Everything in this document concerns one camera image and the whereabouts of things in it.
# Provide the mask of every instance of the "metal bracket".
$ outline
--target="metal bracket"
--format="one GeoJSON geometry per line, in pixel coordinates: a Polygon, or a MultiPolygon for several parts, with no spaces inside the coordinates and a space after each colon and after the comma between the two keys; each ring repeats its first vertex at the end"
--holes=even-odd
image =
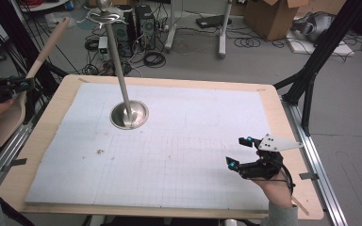
{"type": "Polygon", "coordinates": [[[267,134],[263,137],[258,148],[262,151],[279,152],[289,149],[302,148],[304,145],[301,142],[295,142],[290,139],[280,138],[267,134]]]}
{"type": "Polygon", "coordinates": [[[313,172],[301,173],[301,174],[299,174],[299,176],[301,177],[302,180],[310,179],[312,181],[316,181],[316,180],[320,179],[319,175],[317,173],[313,173],[313,172]]]}
{"type": "Polygon", "coordinates": [[[27,162],[26,158],[15,159],[15,160],[11,161],[8,165],[3,166],[2,171],[8,172],[11,167],[25,165],[26,162],[27,162]]]}

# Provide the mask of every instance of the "cardboard box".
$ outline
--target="cardboard box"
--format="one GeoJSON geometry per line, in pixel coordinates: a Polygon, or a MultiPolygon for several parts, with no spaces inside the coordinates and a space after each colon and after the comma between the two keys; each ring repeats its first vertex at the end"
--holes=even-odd
{"type": "MultiPolygon", "coordinates": [[[[134,6],[135,0],[111,0],[113,5],[131,5],[134,6]]],[[[90,7],[96,7],[96,0],[88,0],[90,7]]]]}
{"type": "Polygon", "coordinates": [[[232,1],[232,7],[231,7],[231,15],[235,16],[243,16],[243,13],[245,13],[246,4],[239,4],[237,3],[238,0],[232,1]]]}
{"type": "Polygon", "coordinates": [[[249,1],[243,21],[264,40],[280,40],[287,36],[299,7],[308,0],[249,1]]]}
{"type": "Polygon", "coordinates": [[[298,10],[298,16],[305,16],[307,12],[324,11],[337,15],[345,4],[346,0],[310,0],[308,5],[302,6],[298,10]]]}

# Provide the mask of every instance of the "metal stand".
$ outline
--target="metal stand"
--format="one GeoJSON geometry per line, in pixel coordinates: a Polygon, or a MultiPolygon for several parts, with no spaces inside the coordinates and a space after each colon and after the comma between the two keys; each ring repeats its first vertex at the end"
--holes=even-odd
{"type": "Polygon", "coordinates": [[[0,197],[0,204],[2,208],[2,212],[8,216],[8,218],[11,218],[18,222],[19,224],[23,226],[35,226],[29,219],[27,219],[25,216],[23,216],[21,213],[17,212],[13,207],[11,207],[7,202],[5,202],[0,197]]]}
{"type": "Polygon", "coordinates": [[[170,31],[169,35],[167,36],[166,44],[164,45],[164,48],[166,49],[166,52],[169,54],[170,50],[172,49],[173,40],[175,36],[175,30],[177,29],[177,24],[175,23],[174,19],[174,2],[175,0],[172,0],[170,3],[170,31]]]}
{"type": "Polygon", "coordinates": [[[225,58],[225,31],[228,25],[228,18],[230,17],[232,7],[232,0],[228,0],[227,7],[225,8],[225,13],[222,22],[222,29],[220,33],[220,40],[219,40],[219,56],[220,58],[225,58]]]}
{"type": "Polygon", "coordinates": [[[302,127],[307,136],[310,136],[308,126],[316,76],[361,14],[362,0],[346,1],[304,67],[298,73],[274,85],[276,89],[280,89],[292,84],[288,93],[282,96],[283,101],[290,105],[297,105],[300,97],[305,93],[302,127]]]}
{"type": "Polygon", "coordinates": [[[116,105],[110,114],[111,122],[120,129],[136,129],[142,126],[148,119],[148,107],[139,101],[130,101],[128,99],[127,88],[124,81],[122,63],[120,61],[117,42],[114,37],[112,24],[124,23],[123,11],[119,8],[113,8],[111,1],[97,1],[98,8],[91,10],[87,14],[87,18],[100,27],[105,26],[107,31],[108,49],[110,57],[116,68],[117,78],[119,79],[120,89],[122,90],[123,102],[116,105]]]}
{"type": "Polygon", "coordinates": [[[312,180],[314,183],[317,183],[317,186],[319,187],[322,199],[324,200],[324,204],[326,205],[331,220],[336,226],[347,226],[348,223],[346,222],[342,208],[337,201],[337,196],[335,195],[334,189],[331,187],[327,173],[322,165],[319,154],[317,153],[316,145],[314,145],[313,139],[306,136],[304,129],[299,126],[302,119],[299,107],[295,105],[288,105],[288,103],[283,103],[283,107],[292,117],[292,122],[295,125],[297,134],[299,135],[301,142],[304,144],[304,154],[307,163],[310,165],[312,174],[316,175],[316,178],[312,178],[312,180]]]}

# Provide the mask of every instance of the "round metal base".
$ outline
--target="round metal base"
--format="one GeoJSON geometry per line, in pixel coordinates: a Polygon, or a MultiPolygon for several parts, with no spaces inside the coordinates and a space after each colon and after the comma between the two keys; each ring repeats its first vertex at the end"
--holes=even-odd
{"type": "Polygon", "coordinates": [[[149,117],[148,107],[139,101],[130,101],[131,107],[131,119],[129,119],[125,103],[119,103],[116,105],[110,113],[110,120],[114,126],[124,129],[131,130],[142,126],[149,117]]]}

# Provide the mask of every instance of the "electronic equipment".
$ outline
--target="electronic equipment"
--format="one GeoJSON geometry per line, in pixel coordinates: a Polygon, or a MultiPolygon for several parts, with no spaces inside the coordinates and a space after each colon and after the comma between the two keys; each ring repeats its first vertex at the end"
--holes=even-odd
{"type": "MultiPolygon", "coordinates": [[[[201,27],[202,29],[210,28],[210,27],[218,27],[222,26],[222,22],[224,20],[224,16],[211,16],[211,17],[205,17],[205,18],[199,18],[196,19],[196,23],[201,27]]],[[[232,21],[228,19],[227,24],[231,24],[232,21]]]]}
{"type": "Polygon", "coordinates": [[[149,6],[135,6],[137,36],[141,50],[153,50],[156,47],[155,16],[149,6]]]}
{"type": "Polygon", "coordinates": [[[230,170],[237,172],[243,179],[254,180],[254,178],[264,178],[265,180],[270,180],[283,169],[290,193],[293,192],[295,184],[293,184],[292,176],[284,165],[284,158],[279,152],[288,149],[302,148],[302,143],[266,135],[262,139],[241,137],[239,139],[239,144],[251,148],[255,146],[259,159],[253,163],[240,164],[238,160],[225,157],[230,170]]]}
{"type": "MultiPolygon", "coordinates": [[[[129,10],[132,9],[131,6],[128,5],[120,5],[115,6],[121,10],[129,10]]],[[[123,14],[124,23],[113,23],[112,27],[114,30],[114,37],[117,40],[117,48],[119,50],[120,57],[132,57],[134,55],[133,52],[133,44],[137,39],[137,34],[135,30],[134,16],[132,11],[125,11],[123,14]]]]}
{"type": "Polygon", "coordinates": [[[99,54],[101,54],[101,58],[104,61],[110,60],[110,56],[108,54],[108,49],[107,49],[107,37],[106,36],[99,37],[98,51],[99,51],[99,54]]]}

